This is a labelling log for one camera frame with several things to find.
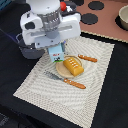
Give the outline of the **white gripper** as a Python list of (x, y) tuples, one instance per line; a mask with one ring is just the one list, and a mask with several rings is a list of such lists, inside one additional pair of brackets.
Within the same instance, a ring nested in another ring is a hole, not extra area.
[(37, 15), (28, 11), (21, 16), (22, 37), (27, 46), (44, 49), (58, 45), (62, 40), (77, 37), (81, 33), (80, 14), (70, 12), (61, 15), (53, 12)]

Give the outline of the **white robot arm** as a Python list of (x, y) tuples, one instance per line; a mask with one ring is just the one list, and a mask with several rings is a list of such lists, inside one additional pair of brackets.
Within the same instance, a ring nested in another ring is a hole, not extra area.
[(21, 16), (22, 37), (27, 46), (43, 49), (81, 33), (80, 14), (63, 13), (59, 0), (26, 0), (30, 10)]

